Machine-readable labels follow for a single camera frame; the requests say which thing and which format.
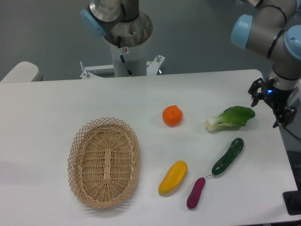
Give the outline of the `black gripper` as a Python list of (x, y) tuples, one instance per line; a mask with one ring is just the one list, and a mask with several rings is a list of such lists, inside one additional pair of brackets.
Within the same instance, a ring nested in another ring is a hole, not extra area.
[(251, 107), (263, 100), (273, 111), (276, 121), (273, 128), (286, 127), (293, 122), (296, 116), (296, 108), (287, 105), (288, 99), (297, 87), (300, 80), (283, 80), (278, 78), (259, 78), (252, 82), (248, 94), (251, 95)]

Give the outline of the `second grey robot arm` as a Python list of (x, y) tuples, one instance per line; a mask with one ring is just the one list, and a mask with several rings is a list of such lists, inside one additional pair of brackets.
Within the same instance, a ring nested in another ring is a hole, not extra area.
[(81, 10), (84, 26), (95, 36), (120, 47), (136, 47), (152, 35), (153, 23), (138, 0), (90, 0)]

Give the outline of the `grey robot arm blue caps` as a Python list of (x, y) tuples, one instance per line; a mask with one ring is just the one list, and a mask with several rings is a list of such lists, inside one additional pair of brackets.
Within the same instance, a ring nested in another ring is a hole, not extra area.
[(299, 0), (252, 0), (256, 16), (242, 15), (235, 23), (231, 41), (273, 62), (266, 80), (257, 79), (248, 93), (251, 106), (263, 100), (273, 111), (274, 127), (293, 122), (296, 107), (288, 99), (301, 80), (301, 27), (285, 30), (287, 22), (301, 8)]

